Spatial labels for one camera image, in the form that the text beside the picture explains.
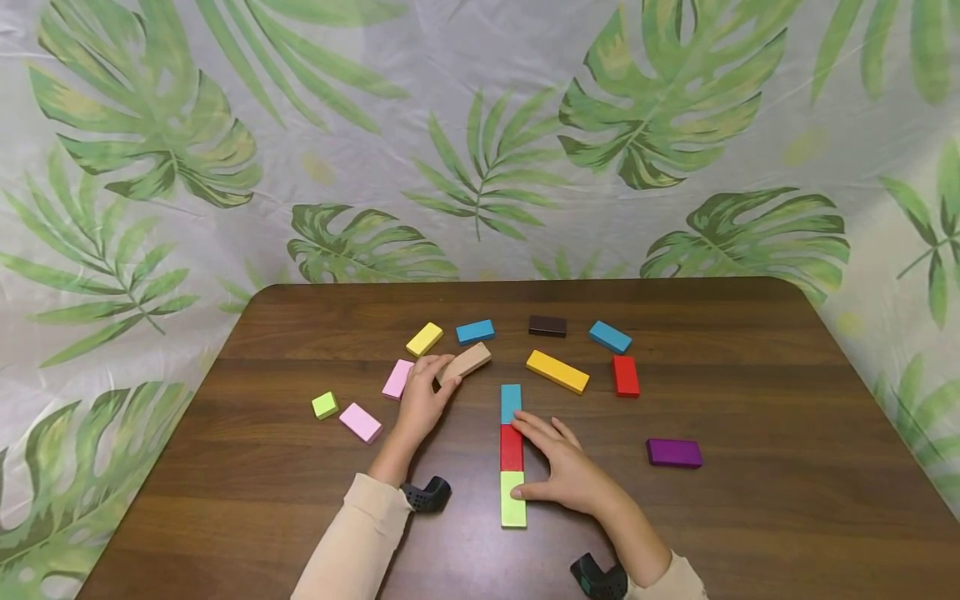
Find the pink block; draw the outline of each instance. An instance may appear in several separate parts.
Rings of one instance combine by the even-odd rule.
[[[340,422],[350,428],[350,431],[357,434],[357,437],[371,443],[376,440],[376,436],[383,430],[380,421],[370,416],[370,413],[360,408],[360,405],[354,402],[347,407],[347,410],[340,413]]]
[[[394,365],[394,371],[390,373],[387,379],[387,385],[383,386],[383,395],[399,400],[403,396],[403,388],[407,386],[407,373],[414,368],[414,364],[409,360],[398,360]]]

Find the blue block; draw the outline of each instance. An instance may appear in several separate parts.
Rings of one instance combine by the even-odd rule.
[[[514,411],[523,410],[520,403],[520,384],[511,383],[500,386],[500,424],[509,425],[514,419]]]
[[[590,339],[616,354],[623,354],[634,341],[629,335],[621,333],[608,324],[598,321],[590,328]]]
[[[457,327],[457,340],[460,341],[460,346],[483,342],[494,335],[496,334],[493,332],[493,321],[490,319]]]

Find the child's right hand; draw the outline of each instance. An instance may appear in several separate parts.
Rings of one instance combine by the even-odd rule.
[[[516,411],[511,425],[538,447],[550,461],[547,481],[516,486],[510,496],[523,500],[550,500],[566,508],[596,516],[601,505],[623,494],[616,482],[584,454],[580,441],[559,419],[552,426],[530,413]]]

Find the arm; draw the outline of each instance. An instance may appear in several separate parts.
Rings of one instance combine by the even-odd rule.
[[[433,392],[433,378],[452,359],[423,356],[410,370],[394,430],[367,474],[354,478],[343,508],[303,570],[293,600],[376,596],[412,511],[398,488],[407,478],[414,453],[460,385],[461,378],[455,377]]]
[[[511,496],[551,500],[596,518],[629,576],[625,600],[706,598],[686,559],[670,551],[634,500],[587,457],[569,427],[523,411],[512,425],[550,461],[550,479],[517,486]]]

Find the long yellow block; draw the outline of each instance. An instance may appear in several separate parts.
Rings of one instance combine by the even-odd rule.
[[[437,340],[439,340],[442,335],[444,335],[442,329],[432,323],[428,323],[423,326],[420,333],[414,336],[414,339],[407,342],[407,350],[417,358],[420,358],[437,343]]]
[[[527,503],[524,500],[514,500],[510,497],[510,490],[523,483],[523,471],[500,471],[500,526],[526,527]]]
[[[582,395],[590,376],[585,372],[577,371],[566,363],[562,363],[552,356],[547,356],[539,350],[534,350],[527,359],[527,369],[543,375],[554,383],[559,383],[571,392]]]

